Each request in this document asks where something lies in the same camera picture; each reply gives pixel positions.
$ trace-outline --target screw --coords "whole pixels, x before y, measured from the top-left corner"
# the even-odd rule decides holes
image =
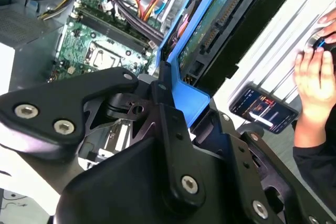
[[[161,89],[163,89],[163,90],[167,90],[167,88],[166,88],[165,85],[163,85],[163,84],[159,84],[159,87],[160,87]]]
[[[54,4],[49,4],[49,5],[47,5],[46,10],[53,10],[53,9],[55,9],[55,8],[56,8],[56,5],[54,5]]]
[[[223,117],[224,117],[225,121],[230,121],[230,118],[229,118],[229,116],[228,116],[228,115],[226,115],[226,114],[223,114]]]
[[[124,77],[125,77],[126,79],[128,79],[128,80],[132,80],[132,79],[133,79],[133,77],[130,76],[128,73],[124,73]]]
[[[14,110],[19,118],[31,119],[38,115],[38,109],[30,104],[21,104]]]
[[[252,137],[252,139],[254,141],[258,141],[259,140],[259,138],[258,138],[258,136],[256,134],[251,133],[250,136]]]
[[[196,180],[191,176],[183,176],[182,187],[190,194],[196,194],[198,192],[198,184]]]
[[[54,129],[59,134],[69,135],[75,131],[75,126],[68,120],[59,120],[56,123],[54,123]]]
[[[257,213],[257,215],[259,215],[264,220],[268,218],[267,209],[261,202],[254,200],[252,203],[252,206],[253,206],[254,211]]]
[[[311,224],[319,224],[319,222],[317,221],[317,219],[315,219],[313,216],[309,216],[309,220]]]

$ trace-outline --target phone screen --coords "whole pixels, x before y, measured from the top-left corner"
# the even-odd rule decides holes
[[[294,109],[251,87],[242,92],[230,106],[230,111],[275,134],[283,131],[298,116]]]

